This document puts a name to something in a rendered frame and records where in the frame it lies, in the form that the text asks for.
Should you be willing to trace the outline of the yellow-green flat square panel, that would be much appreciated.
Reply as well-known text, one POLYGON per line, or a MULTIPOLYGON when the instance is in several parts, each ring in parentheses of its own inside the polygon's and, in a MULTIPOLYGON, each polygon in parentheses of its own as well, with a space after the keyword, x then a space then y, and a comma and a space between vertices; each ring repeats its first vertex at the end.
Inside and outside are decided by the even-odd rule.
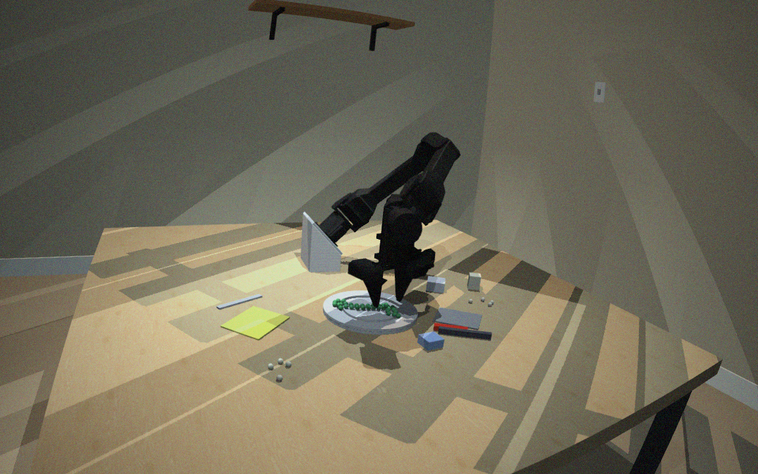
POLYGON ((290 316, 253 306, 220 327, 259 341, 289 318, 291 319, 290 316))

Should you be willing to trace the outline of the grey flat bar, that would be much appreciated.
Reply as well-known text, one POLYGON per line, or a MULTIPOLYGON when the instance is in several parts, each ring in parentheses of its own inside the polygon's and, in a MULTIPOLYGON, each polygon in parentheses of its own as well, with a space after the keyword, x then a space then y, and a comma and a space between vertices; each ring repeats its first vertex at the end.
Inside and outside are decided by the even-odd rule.
POLYGON ((224 304, 219 304, 219 306, 217 306, 216 308, 219 309, 219 310, 221 310, 221 309, 224 309, 224 308, 229 308, 231 306, 234 306, 235 304, 241 304, 241 303, 244 303, 244 302, 247 302, 247 301, 251 301, 251 300, 254 300, 254 299, 260 299, 262 297, 263 297, 263 295, 257 294, 257 295, 246 297, 245 299, 236 300, 236 301, 232 301, 232 302, 228 302, 228 303, 224 303, 224 304))

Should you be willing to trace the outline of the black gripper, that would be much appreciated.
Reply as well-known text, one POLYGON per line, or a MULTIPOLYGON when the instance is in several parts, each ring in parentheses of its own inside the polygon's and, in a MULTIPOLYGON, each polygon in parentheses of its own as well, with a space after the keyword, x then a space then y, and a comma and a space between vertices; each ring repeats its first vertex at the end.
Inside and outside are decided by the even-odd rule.
POLYGON ((379 253, 375 254, 375 259, 378 262, 373 262, 366 258, 352 260, 349 262, 348 274, 366 284, 371 303, 375 308, 378 308, 381 300, 382 285, 388 281, 383 278, 383 272, 395 269, 397 301, 402 301, 413 279, 398 264, 396 267, 390 266, 392 252, 395 251, 396 245, 398 245, 398 242, 392 238, 391 233, 381 230, 381 233, 376 234, 376 239, 381 240, 379 253))

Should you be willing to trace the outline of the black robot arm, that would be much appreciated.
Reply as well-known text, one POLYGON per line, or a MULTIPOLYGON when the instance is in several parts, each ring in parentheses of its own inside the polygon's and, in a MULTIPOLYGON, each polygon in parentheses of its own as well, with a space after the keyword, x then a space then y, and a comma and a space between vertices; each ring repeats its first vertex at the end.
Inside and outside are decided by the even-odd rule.
POLYGON ((336 241, 349 229, 355 233, 368 224, 377 203, 404 185, 399 194, 391 194, 383 207, 382 230, 391 233, 398 242, 390 266, 398 264, 412 279, 424 276, 429 268, 434 267, 436 253, 432 249, 418 250, 415 241, 423 232, 423 224, 430 224, 442 206, 446 175, 460 156, 451 139, 430 132, 421 139, 411 158, 375 185, 341 197, 332 206, 334 212, 322 224, 315 224, 338 247, 336 241))

